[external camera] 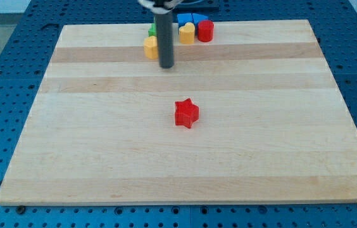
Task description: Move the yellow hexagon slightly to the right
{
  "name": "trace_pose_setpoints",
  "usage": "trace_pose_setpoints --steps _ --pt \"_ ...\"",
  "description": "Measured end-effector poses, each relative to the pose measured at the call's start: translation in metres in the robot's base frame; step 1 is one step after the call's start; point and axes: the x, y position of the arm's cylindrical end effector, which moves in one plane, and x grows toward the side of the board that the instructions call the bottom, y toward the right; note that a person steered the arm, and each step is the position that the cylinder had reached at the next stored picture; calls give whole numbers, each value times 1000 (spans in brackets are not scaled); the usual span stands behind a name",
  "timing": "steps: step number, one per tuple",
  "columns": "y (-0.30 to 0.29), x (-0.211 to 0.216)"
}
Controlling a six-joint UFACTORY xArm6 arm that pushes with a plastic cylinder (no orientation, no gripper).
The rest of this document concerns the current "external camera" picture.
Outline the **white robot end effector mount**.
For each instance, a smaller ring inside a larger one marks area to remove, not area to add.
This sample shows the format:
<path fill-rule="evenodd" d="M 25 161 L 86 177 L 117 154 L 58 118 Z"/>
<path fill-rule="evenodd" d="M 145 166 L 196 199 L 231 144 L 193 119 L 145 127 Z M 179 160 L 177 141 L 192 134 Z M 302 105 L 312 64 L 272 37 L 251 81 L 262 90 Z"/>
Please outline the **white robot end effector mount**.
<path fill-rule="evenodd" d="M 137 2 L 149 9 L 154 14 L 167 14 L 184 0 L 137 0 Z"/>

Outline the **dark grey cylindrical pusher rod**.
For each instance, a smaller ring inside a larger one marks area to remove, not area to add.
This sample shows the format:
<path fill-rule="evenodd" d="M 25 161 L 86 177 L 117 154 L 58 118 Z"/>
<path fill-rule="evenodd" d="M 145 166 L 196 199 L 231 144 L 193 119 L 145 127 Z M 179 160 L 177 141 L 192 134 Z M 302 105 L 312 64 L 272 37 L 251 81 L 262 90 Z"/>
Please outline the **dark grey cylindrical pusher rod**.
<path fill-rule="evenodd" d="M 172 11 L 157 8 L 157 12 L 154 13 L 154 22 L 156 25 L 159 65 L 161 68 L 168 69 L 174 66 Z"/>

